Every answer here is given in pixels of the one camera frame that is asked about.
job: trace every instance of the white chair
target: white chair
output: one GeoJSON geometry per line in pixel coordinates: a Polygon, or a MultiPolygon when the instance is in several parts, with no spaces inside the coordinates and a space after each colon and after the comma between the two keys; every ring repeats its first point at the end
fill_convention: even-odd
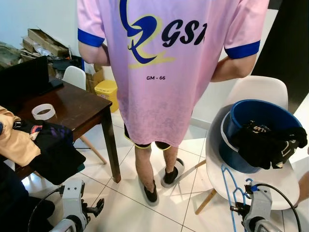
{"type": "MultiPolygon", "coordinates": [[[[213,186],[213,190],[201,206],[196,210],[196,214],[199,214],[207,203],[214,197],[216,193],[220,194],[225,199],[228,199],[227,192],[225,190],[225,183],[222,176],[221,166],[224,161],[219,154],[219,143],[221,141],[220,125],[222,119],[226,113],[230,110],[231,106],[240,100],[244,99],[258,99],[267,102],[274,103],[285,109],[288,106],[288,94],[285,84],[275,78],[263,77],[263,76],[248,76],[243,79],[239,79],[231,90],[227,100],[223,107],[216,115],[214,121],[211,124],[211,128],[208,132],[206,139],[206,159],[196,165],[196,168],[206,164],[207,175],[213,186]]],[[[282,169],[261,169],[254,174],[240,173],[232,168],[229,168],[234,176],[237,185],[244,188],[245,180],[251,178],[254,181],[270,184],[280,191],[282,191],[292,204],[295,204],[299,197],[299,186],[296,175],[291,167],[289,161],[287,161],[282,169]]],[[[228,189],[234,189],[234,183],[230,180],[227,183],[228,189]]],[[[282,210],[289,208],[289,204],[283,199],[281,195],[271,189],[272,196],[272,209],[282,210]]]]}
{"type": "MultiPolygon", "coordinates": [[[[75,66],[69,66],[64,72],[63,75],[63,81],[70,83],[71,85],[74,85],[78,88],[81,88],[86,91],[86,73],[75,67],[75,66]]],[[[102,157],[102,155],[93,147],[93,145],[90,143],[90,141],[82,135],[80,139],[102,160],[104,164],[107,163],[107,161],[102,157]]]]}

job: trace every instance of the wooden table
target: wooden table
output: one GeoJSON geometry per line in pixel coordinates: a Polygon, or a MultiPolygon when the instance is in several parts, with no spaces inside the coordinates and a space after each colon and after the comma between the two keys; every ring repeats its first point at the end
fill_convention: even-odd
{"type": "MultiPolygon", "coordinates": [[[[118,183],[121,176],[112,128],[110,111],[112,102],[64,82],[63,87],[42,96],[23,99],[22,109],[15,114],[23,119],[33,120],[31,110],[44,103],[52,104],[56,111],[56,116],[49,119],[48,122],[70,128],[73,131],[74,140],[77,140],[95,125],[102,124],[112,176],[114,181],[118,183]]],[[[25,178],[33,170],[28,166],[17,166],[15,172],[20,178],[25,178]]]]}

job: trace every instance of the yellow trim shorts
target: yellow trim shorts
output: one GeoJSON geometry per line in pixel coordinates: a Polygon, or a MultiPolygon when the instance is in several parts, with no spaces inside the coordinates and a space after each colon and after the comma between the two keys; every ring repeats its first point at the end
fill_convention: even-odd
{"type": "MultiPolygon", "coordinates": [[[[130,140],[131,142],[133,142],[131,139],[130,139],[130,136],[129,136],[129,133],[127,132],[127,129],[126,129],[126,126],[125,126],[125,137],[130,140]]],[[[140,149],[147,149],[147,148],[150,148],[151,144],[136,144],[134,143],[134,145],[140,149]]],[[[164,142],[159,142],[159,141],[155,141],[155,145],[165,151],[167,149],[169,149],[171,146],[167,143],[164,143],[164,142]]]]}

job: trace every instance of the person's arm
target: person's arm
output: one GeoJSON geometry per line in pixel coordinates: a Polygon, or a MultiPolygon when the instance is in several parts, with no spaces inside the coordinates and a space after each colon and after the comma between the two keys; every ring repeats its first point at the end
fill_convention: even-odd
{"type": "Polygon", "coordinates": [[[82,58],[88,64],[111,65],[106,45],[102,44],[100,47],[93,47],[79,41],[78,48],[82,58]]]}
{"type": "Polygon", "coordinates": [[[256,54],[239,59],[225,57],[218,62],[212,75],[211,82],[220,82],[246,77],[253,69],[255,59],[256,54]]]}

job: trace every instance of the yellow bin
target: yellow bin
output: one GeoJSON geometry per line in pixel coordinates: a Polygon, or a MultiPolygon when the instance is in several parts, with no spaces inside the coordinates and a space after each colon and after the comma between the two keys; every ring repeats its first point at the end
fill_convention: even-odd
{"type": "Polygon", "coordinates": [[[98,96],[110,100],[112,102],[111,112],[115,112],[119,108],[117,101],[117,84],[115,81],[101,81],[95,87],[98,96]]]}

